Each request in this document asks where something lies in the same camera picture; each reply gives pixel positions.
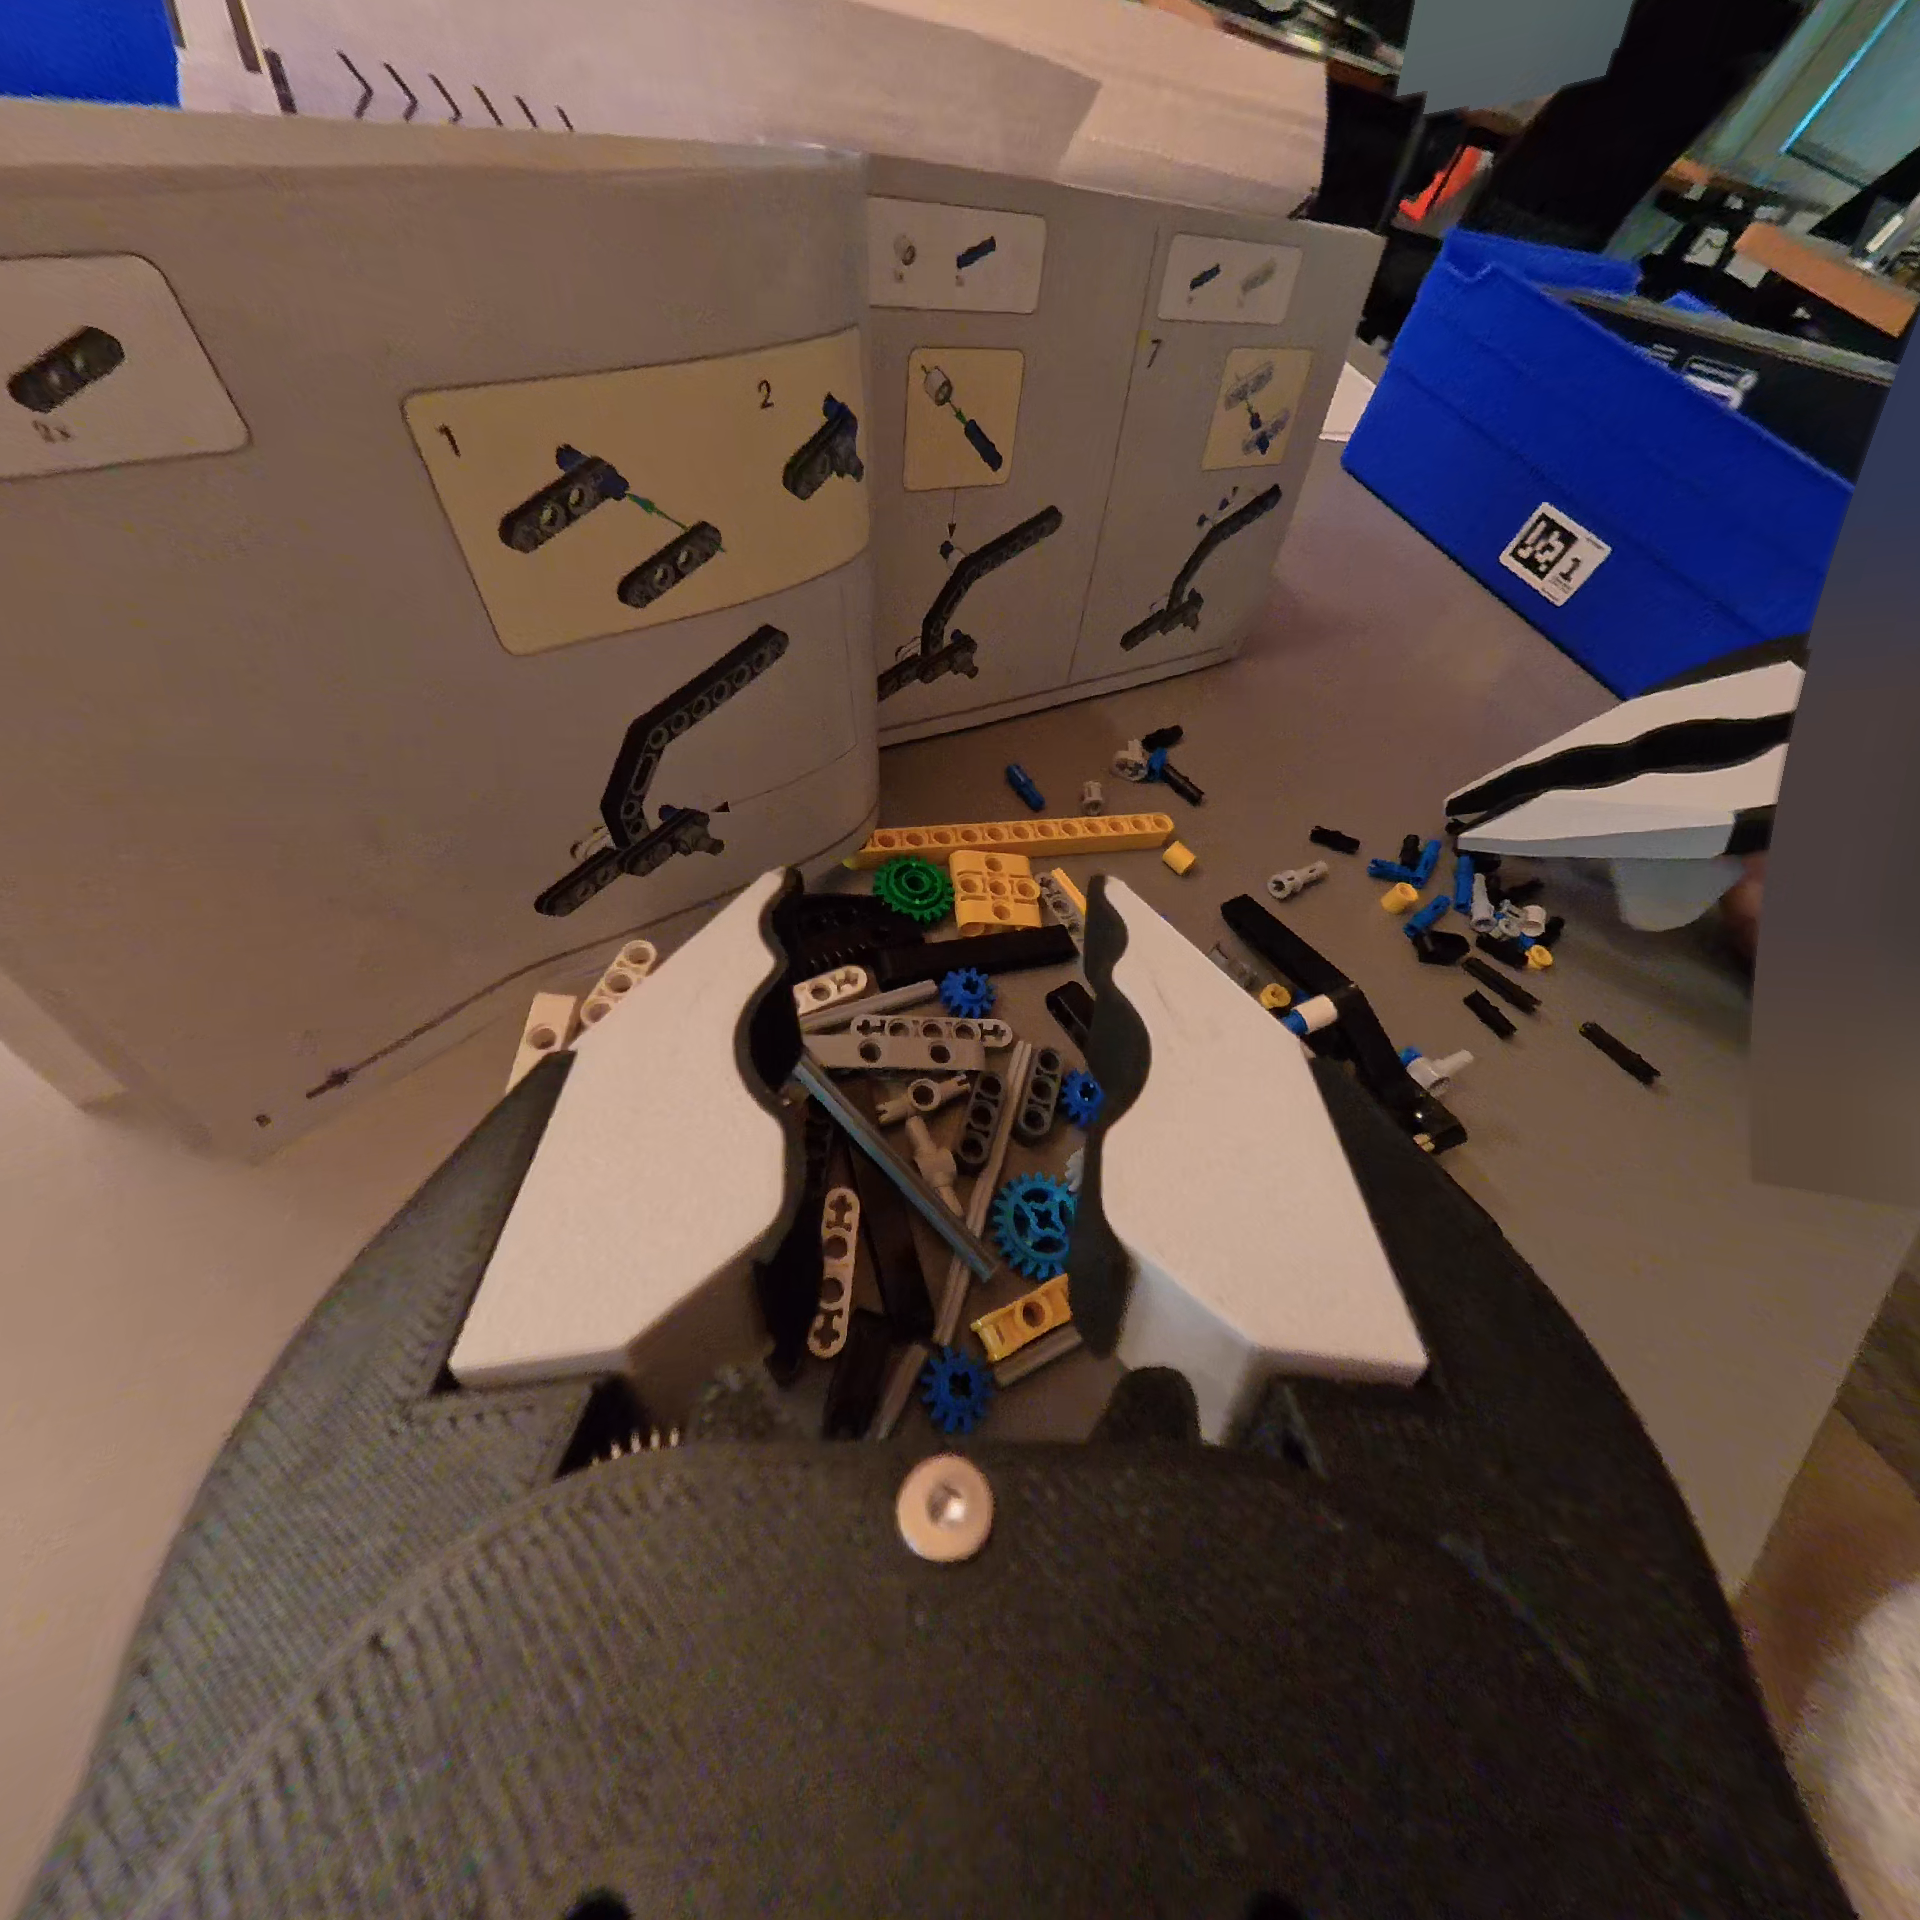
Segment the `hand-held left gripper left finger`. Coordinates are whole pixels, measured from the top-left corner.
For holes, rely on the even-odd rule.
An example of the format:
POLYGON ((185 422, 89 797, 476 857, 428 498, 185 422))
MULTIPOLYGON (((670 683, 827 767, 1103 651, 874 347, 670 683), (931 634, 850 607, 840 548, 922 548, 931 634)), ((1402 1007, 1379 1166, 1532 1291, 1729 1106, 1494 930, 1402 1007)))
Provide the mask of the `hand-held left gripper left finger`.
POLYGON ((752 1263, 801 1204, 801 1060, 775 869, 569 1057, 449 1366, 462 1388, 625 1374, 690 1394, 762 1343, 752 1263))

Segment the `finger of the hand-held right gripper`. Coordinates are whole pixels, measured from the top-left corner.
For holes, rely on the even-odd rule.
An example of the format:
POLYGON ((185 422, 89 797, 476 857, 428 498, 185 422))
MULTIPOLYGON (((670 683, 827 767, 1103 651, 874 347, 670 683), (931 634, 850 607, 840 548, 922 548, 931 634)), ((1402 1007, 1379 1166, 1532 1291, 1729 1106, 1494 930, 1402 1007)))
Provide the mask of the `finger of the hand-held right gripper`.
POLYGON ((1775 819, 1712 823, 1615 823, 1596 833, 1523 828, 1519 819, 1452 823, 1465 853, 1532 861, 1591 861, 1611 875, 1619 916, 1642 930, 1674 930, 1704 919, 1769 850, 1775 819))
POLYGON ((1484 825, 1547 795, 1590 795, 1647 778, 1731 773, 1793 735, 1807 645, 1763 639, 1626 700, 1447 797, 1458 825, 1484 825))

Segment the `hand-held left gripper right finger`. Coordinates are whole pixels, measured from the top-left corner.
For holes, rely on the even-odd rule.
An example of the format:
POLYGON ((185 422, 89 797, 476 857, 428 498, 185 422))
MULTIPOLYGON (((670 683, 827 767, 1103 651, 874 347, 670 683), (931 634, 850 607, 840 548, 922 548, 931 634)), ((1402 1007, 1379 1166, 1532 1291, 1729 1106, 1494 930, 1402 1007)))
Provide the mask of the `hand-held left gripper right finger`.
POLYGON ((1088 883, 1096 1010, 1072 1318, 1130 1374, 1186 1380, 1227 1442, 1281 1378, 1416 1386, 1425 1335, 1312 1057, 1122 877, 1088 883))

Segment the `short white lego beam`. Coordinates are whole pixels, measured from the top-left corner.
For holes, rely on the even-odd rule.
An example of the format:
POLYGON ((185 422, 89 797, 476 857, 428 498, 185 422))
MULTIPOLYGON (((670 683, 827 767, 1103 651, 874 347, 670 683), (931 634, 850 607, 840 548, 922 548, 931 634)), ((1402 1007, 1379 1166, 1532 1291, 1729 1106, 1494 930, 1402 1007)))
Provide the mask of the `short white lego beam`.
POLYGON ((835 1361, 848 1343, 855 1311, 859 1199, 848 1185, 827 1189, 820 1217, 820 1286, 808 1327, 808 1353, 835 1361))

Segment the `pile of mixed lego pieces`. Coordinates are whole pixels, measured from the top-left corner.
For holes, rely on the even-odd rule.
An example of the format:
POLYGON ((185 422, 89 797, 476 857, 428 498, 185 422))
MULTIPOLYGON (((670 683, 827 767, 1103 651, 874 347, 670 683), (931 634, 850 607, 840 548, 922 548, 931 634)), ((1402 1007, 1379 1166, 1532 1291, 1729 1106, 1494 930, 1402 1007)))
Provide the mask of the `pile of mixed lego pieces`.
POLYGON ((1080 1341, 1068 1276, 1020 1278, 990 1207, 1018 1172, 1083 1179, 1103 1089, 1046 995, 1081 979, 1088 898, 1031 861, 1047 924, 962 939, 868 893, 796 902, 801 1217, 752 1274, 777 1386, 818 1401, 830 1442, 886 1437, 913 1409, 972 1434, 996 1394, 1080 1341), (859 1199, 855 1311, 835 1361, 808 1353, 827 1189, 859 1199))

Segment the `long white lego beam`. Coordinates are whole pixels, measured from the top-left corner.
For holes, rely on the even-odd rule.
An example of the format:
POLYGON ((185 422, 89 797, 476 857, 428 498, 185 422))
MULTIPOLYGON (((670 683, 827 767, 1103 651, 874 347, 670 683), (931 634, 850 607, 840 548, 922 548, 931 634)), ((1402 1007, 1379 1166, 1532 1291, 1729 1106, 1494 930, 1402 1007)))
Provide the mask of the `long white lego beam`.
POLYGON ((582 1028, 582 1010, 584 999, 569 991, 537 991, 531 999, 504 1089, 505 1092, 514 1092, 539 1062, 572 1047, 582 1028))

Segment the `scatter of small lego pins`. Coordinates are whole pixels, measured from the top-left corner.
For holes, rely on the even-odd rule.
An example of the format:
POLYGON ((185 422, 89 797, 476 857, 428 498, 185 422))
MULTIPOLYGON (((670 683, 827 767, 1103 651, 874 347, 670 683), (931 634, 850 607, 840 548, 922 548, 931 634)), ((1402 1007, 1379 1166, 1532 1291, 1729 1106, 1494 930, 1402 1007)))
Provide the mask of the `scatter of small lego pins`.
MULTIPOLYGON (((1500 879, 1500 854, 1454 853, 1454 873, 1447 889, 1426 891, 1442 857, 1439 837, 1409 837, 1400 857, 1374 857, 1368 873, 1385 889, 1382 910, 1400 924, 1414 955, 1433 969, 1458 969, 1474 983, 1464 999, 1468 1012, 1498 1039, 1519 1034, 1511 1015, 1535 1018, 1540 999, 1520 985, 1520 974, 1547 972, 1564 921, 1547 916, 1538 902, 1538 883, 1500 879)), ((1326 860, 1312 860, 1297 869, 1273 871, 1265 879, 1273 902, 1288 902, 1331 875, 1326 860)), ((1284 989, 1273 983, 1257 989, 1263 1007, 1299 1039, 1319 1039, 1342 1034, 1337 997, 1332 991, 1284 989)), ((1577 1035, 1598 1050, 1603 1058, 1626 1071, 1643 1089, 1663 1081, 1663 1069, 1620 1043, 1596 1022, 1583 1022, 1577 1035)), ((1442 1098, 1454 1081, 1474 1065, 1468 1050, 1432 1057, 1417 1047, 1400 1052, 1400 1068, 1411 1083, 1428 1098, 1442 1098)))

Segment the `large blue lego gear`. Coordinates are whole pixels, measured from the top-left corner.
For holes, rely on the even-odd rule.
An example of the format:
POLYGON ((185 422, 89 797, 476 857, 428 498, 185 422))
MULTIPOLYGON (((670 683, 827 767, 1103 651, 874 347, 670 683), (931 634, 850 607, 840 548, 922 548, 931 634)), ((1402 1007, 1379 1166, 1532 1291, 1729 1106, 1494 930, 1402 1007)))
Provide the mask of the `large blue lego gear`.
POLYGON ((1056 1279, 1068 1269, 1078 1195, 1046 1172, 1018 1172, 990 1207, 992 1243, 1025 1279, 1056 1279))

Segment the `open lego instruction booklet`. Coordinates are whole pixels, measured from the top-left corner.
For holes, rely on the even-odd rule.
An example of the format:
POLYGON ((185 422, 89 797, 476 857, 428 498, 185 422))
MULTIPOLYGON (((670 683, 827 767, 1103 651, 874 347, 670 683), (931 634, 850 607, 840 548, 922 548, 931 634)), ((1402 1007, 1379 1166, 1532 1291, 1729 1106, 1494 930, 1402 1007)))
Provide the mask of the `open lego instruction booklet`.
POLYGON ((1233 659, 1382 243, 817 146, 4 100, 4 979, 270 1155, 1233 659))

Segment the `black device with white labels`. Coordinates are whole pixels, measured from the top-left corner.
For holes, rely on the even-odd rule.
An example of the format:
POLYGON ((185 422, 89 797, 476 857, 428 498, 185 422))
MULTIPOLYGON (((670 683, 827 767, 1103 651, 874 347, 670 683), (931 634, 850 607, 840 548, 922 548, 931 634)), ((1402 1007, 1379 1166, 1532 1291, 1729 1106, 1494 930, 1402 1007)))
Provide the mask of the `black device with white labels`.
POLYGON ((1767 429, 1855 482, 1898 365, 1871 351, 1809 343, 1724 316, 1692 298, 1554 291, 1724 412, 1767 429))

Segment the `wooden desk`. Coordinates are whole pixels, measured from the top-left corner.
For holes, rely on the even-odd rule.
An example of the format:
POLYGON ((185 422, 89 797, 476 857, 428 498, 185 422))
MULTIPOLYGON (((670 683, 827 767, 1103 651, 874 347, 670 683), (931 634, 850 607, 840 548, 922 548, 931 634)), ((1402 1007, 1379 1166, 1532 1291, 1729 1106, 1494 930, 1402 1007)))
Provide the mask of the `wooden desk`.
POLYGON ((1913 326, 1919 311, 1913 289, 1867 270, 1838 243, 1763 220, 1766 210, 1815 210, 1811 202, 1785 188, 1752 182, 1681 157, 1666 167, 1655 202, 1683 223, 1727 228, 1737 258, 1791 283, 1799 298, 1820 301, 1894 343, 1913 326), (1743 231, 1735 231, 1740 210, 1750 220, 1743 231))

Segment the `tan leather seat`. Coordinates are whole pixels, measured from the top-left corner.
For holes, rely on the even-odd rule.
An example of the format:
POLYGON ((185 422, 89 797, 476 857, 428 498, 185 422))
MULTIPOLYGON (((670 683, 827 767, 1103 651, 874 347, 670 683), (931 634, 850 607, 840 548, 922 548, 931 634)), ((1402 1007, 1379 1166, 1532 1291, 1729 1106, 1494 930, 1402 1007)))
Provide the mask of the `tan leather seat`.
POLYGON ((1817 1670, 1919 1570, 1919 1284, 1904 1270, 1735 1597, 1745 1655, 1779 1737, 1817 1670))

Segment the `pale fuzzy garment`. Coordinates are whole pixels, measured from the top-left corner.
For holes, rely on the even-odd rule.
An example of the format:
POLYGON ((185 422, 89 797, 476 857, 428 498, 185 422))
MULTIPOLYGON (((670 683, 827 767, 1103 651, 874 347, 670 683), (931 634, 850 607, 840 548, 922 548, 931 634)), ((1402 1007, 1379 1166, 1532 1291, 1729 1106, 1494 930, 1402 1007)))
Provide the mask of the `pale fuzzy garment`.
POLYGON ((1873 1602, 1823 1657, 1788 1763, 1856 1913, 1915 1917, 1915 1579, 1873 1602))

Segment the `blue box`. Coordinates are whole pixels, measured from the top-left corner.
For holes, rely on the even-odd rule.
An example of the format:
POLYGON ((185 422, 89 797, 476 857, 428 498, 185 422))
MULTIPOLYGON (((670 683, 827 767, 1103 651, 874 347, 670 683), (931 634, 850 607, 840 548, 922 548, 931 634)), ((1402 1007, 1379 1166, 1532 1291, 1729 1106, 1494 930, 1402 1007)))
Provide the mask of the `blue box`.
POLYGON ((3 2, 3 95, 81 105, 182 105, 168 2, 3 2))

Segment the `yellow square lego frame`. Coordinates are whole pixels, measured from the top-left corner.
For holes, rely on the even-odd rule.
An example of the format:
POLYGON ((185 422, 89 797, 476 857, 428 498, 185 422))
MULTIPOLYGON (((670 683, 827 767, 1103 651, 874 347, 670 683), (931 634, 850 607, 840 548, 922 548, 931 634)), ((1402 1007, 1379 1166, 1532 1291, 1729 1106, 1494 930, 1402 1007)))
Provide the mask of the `yellow square lego frame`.
POLYGON ((1047 924, 1041 886, 1025 853, 955 847, 948 853, 947 869, 954 889, 951 919, 962 939, 1047 924))

